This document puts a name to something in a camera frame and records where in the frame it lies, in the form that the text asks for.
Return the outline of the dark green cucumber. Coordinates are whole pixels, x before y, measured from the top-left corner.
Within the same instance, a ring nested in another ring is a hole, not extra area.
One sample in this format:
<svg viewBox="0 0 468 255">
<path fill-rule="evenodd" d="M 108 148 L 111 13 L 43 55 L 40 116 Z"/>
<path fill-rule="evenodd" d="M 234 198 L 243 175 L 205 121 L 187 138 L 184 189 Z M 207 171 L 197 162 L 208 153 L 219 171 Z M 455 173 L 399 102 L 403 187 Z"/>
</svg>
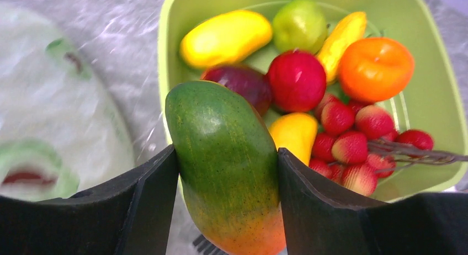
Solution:
<svg viewBox="0 0 468 255">
<path fill-rule="evenodd" d="M 201 233 L 228 254 L 280 253 L 278 154 L 255 109 L 215 82 L 190 81 L 169 91 L 165 116 Z"/>
</svg>

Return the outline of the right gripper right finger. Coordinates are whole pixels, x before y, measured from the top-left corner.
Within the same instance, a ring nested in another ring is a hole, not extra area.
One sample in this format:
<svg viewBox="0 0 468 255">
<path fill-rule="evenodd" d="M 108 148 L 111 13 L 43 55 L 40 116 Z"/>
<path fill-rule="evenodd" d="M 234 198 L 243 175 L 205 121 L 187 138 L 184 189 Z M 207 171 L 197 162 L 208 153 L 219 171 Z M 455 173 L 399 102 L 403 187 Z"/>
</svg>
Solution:
<svg viewBox="0 0 468 255">
<path fill-rule="evenodd" d="M 466 254 L 467 194 L 394 203 L 357 194 L 278 151 L 288 254 Z"/>
</svg>

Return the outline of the light green plastic bag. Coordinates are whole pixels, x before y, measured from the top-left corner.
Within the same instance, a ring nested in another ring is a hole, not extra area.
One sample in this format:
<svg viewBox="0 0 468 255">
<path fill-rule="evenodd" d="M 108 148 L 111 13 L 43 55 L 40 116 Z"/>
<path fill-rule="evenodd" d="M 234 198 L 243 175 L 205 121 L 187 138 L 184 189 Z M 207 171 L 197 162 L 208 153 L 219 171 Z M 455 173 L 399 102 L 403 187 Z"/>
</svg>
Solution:
<svg viewBox="0 0 468 255">
<path fill-rule="evenodd" d="M 1 3 L 1 196 L 69 198 L 135 167 L 117 106 L 50 20 Z"/>
</svg>

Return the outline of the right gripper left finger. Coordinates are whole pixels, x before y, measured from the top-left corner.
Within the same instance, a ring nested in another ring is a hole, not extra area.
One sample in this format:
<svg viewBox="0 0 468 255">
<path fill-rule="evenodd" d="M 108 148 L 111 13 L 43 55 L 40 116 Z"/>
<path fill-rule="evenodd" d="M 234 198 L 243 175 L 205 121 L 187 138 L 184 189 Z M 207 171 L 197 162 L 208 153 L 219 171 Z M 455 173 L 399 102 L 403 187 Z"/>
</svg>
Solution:
<svg viewBox="0 0 468 255">
<path fill-rule="evenodd" d="M 1 197 L 2 254 L 165 254 L 176 197 L 172 145 L 68 199 Z"/>
</svg>

